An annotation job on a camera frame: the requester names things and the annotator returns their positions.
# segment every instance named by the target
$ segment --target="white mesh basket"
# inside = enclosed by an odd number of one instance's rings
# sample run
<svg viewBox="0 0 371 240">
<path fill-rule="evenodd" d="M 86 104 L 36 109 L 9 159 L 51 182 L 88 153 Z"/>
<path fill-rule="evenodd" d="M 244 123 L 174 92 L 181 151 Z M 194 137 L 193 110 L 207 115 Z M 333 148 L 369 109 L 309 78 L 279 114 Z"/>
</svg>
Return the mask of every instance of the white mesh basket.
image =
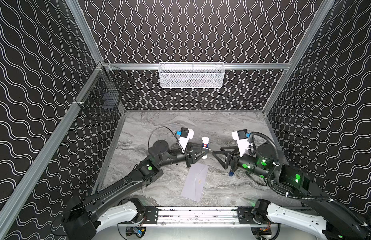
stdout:
<svg viewBox="0 0 371 240">
<path fill-rule="evenodd" d="M 159 63 L 162 88 L 221 88 L 224 63 Z"/>
</svg>

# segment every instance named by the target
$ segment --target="envelope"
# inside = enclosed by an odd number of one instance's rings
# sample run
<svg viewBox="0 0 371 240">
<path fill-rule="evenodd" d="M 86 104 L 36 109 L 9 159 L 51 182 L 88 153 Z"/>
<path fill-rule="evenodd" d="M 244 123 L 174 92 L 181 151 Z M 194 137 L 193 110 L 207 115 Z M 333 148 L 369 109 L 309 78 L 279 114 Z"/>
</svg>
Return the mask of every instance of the envelope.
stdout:
<svg viewBox="0 0 371 240">
<path fill-rule="evenodd" d="M 206 182 L 208 166 L 195 163 L 191 165 L 183 186 L 181 196 L 199 202 Z"/>
</svg>

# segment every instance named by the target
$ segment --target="white glue stick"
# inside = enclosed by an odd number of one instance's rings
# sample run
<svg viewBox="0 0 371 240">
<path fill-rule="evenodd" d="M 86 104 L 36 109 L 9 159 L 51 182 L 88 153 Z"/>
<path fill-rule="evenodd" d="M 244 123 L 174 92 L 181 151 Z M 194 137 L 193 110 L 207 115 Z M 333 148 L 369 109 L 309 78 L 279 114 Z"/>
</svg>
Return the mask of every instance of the white glue stick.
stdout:
<svg viewBox="0 0 371 240">
<path fill-rule="evenodd" d="M 202 137 L 202 141 L 203 141 L 203 148 L 208 149 L 209 137 Z"/>
</svg>

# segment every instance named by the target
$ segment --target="gray marble surface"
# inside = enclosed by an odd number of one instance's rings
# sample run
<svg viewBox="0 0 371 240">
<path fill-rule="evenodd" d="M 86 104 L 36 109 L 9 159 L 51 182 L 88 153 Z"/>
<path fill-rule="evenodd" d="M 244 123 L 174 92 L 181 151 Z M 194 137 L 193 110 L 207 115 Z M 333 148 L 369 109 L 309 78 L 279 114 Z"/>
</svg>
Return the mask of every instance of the gray marble surface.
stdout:
<svg viewBox="0 0 371 240">
<path fill-rule="evenodd" d="M 167 126 L 173 132 L 181 127 L 191 128 L 195 132 L 191 141 L 201 144 L 203 136 L 209 137 L 210 151 L 219 151 L 221 146 L 235 145 L 231 134 L 235 130 L 248 129 L 271 137 L 263 115 L 257 112 L 127 112 L 103 187 L 123 178 L 136 163 L 147 156 L 148 137 L 152 130 L 160 126 Z M 167 129 L 154 132 L 150 145 L 158 139 L 166 140 L 170 146 L 176 143 Z M 257 146 L 262 142 L 263 139 L 255 138 Z M 209 166 L 200 202 L 180 196 L 188 174 L 185 163 L 162 167 L 163 176 L 133 196 L 139 197 L 145 205 L 159 206 L 251 206 L 259 198 L 283 206 L 300 206 L 296 200 L 284 198 L 268 187 L 256 185 L 240 169 L 230 177 L 229 169 L 225 170 L 211 154 L 199 163 Z"/>
</svg>

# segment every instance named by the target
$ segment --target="wallpaper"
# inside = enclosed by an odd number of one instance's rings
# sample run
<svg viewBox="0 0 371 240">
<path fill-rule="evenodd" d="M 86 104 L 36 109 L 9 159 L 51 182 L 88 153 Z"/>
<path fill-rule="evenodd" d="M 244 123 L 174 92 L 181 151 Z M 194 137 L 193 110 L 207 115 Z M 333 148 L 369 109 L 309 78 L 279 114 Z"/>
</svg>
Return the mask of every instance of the wallpaper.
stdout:
<svg viewBox="0 0 371 240">
<path fill-rule="evenodd" d="M 371 216 L 371 1 L 337 0 L 269 120 L 290 164 Z"/>
<path fill-rule="evenodd" d="M 58 226 L 67 201 L 91 194 L 117 123 L 90 121 L 79 113 L 5 239 L 54 239 L 51 223 L 57 218 L 53 226 Z"/>
<path fill-rule="evenodd" d="M 0 0 L 0 210 L 95 65 L 64 0 Z"/>
<path fill-rule="evenodd" d="M 79 0 L 108 63 L 285 63 L 321 0 Z"/>
<path fill-rule="evenodd" d="M 223 87 L 196 89 L 161 88 L 157 71 L 135 70 L 121 90 L 121 101 L 128 110 L 261 111 L 282 71 L 229 70 Z"/>
</svg>

